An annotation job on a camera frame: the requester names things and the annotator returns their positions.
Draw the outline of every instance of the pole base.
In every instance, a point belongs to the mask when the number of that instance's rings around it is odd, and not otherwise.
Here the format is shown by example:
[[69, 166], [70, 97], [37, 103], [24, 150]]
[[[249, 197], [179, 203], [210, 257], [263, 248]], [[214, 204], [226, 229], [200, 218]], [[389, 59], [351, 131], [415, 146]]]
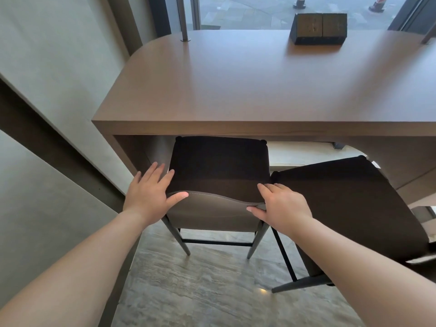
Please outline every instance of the pole base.
[[304, 1], [297, 1], [293, 5], [294, 9], [305, 9], [306, 5], [304, 4]]
[[383, 6], [384, 3], [374, 3], [373, 5], [370, 5], [368, 7], [368, 10], [372, 12], [382, 13], [384, 11]]

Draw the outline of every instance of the pavement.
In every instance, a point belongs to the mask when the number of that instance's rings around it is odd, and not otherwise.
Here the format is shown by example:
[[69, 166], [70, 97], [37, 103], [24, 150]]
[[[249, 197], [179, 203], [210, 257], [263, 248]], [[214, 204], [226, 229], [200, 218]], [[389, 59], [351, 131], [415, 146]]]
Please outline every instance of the pavement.
[[[385, 30], [405, 2], [387, 0], [383, 13], [373, 13], [368, 7], [375, 0], [306, 0], [304, 10], [294, 9], [295, 1], [200, 0], [201, 24], [221, 30], [289, 30], [298, 12], [346, 12], [349, 30]], [[192, 24], [190, 0], [185, 9]]]

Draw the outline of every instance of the red and white striped bollard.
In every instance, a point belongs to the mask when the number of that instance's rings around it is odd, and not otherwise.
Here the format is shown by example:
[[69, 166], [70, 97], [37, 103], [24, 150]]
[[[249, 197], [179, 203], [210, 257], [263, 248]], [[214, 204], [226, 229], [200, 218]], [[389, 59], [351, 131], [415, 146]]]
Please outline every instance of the red and white striped bollard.
[[305, 2], [306, 0], [297, 0], [295, 3], [294, 3], [294, 9], [305, 9], [306, 8], [306, 5], [304, 4], [304, 2]]
[[386, 0], [377, 0], [373, 5], [369, 6], [369, 10], [372, 12], [383, 12], [383, 6], [386, 3]]

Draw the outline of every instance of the forearm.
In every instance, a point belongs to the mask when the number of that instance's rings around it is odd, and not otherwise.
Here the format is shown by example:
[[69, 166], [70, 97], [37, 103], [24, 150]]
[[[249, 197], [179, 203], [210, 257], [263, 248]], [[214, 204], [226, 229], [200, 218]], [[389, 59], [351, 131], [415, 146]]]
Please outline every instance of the forearm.
[[369, 326], [434, 326], [433, 282], [314, 219], [290, 235]]
[[0, 325], [94, 326], [144, 228], [136, 215], [119, 214], [20, 291], [0, 311]]

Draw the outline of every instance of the wooden table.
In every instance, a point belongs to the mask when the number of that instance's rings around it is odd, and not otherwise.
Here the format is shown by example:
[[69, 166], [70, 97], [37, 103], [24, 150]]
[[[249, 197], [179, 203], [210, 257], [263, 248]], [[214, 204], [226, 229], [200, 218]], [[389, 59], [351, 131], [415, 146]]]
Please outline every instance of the wooden table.
[[168, 162], [177, 135], [336, 141], [375, 160], [406, 203], [436, 193], [435, 44], [396, 31], [350, 31], [341, 47], [294, 46], [288, 36], [153, 40], [92, 121], [132, 173]]

